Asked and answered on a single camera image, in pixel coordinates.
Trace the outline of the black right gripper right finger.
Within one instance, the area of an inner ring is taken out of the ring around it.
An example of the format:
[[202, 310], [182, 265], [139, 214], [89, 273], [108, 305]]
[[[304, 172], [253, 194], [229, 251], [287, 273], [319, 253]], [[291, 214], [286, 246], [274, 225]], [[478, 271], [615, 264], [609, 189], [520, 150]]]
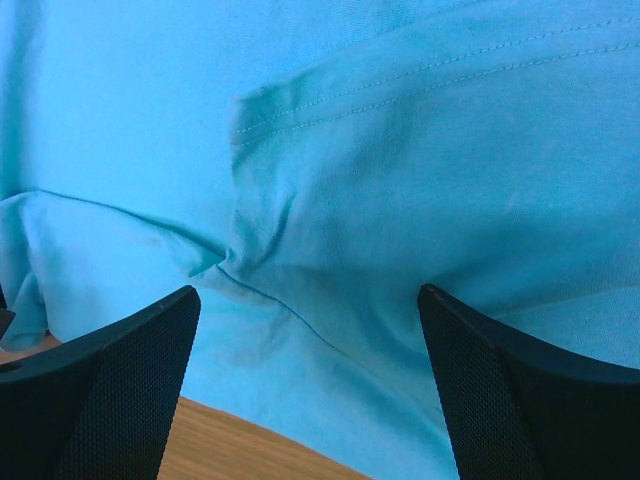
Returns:
[[417, 304], [460, 478], [638, 478], [638, 370], [542, 341], [432, 284]]

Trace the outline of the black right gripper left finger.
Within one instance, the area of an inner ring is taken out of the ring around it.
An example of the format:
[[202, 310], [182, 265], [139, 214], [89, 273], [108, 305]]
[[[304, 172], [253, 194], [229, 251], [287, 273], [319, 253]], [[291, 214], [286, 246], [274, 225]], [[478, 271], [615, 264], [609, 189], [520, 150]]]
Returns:
[[4, 479], [154, 479], [201, 301], [184, 286], [143, 310], [1, 366]]

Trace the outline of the bright cyan t-shirt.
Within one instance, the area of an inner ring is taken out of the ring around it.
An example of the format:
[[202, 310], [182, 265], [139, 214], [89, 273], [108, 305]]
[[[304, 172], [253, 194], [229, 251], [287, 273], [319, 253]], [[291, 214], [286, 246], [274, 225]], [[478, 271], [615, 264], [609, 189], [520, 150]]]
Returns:
[[187, 398], [453, 479], [426, 283], [638, 366], [637, 2], [2, 3], [4, 352], [190, 284]]

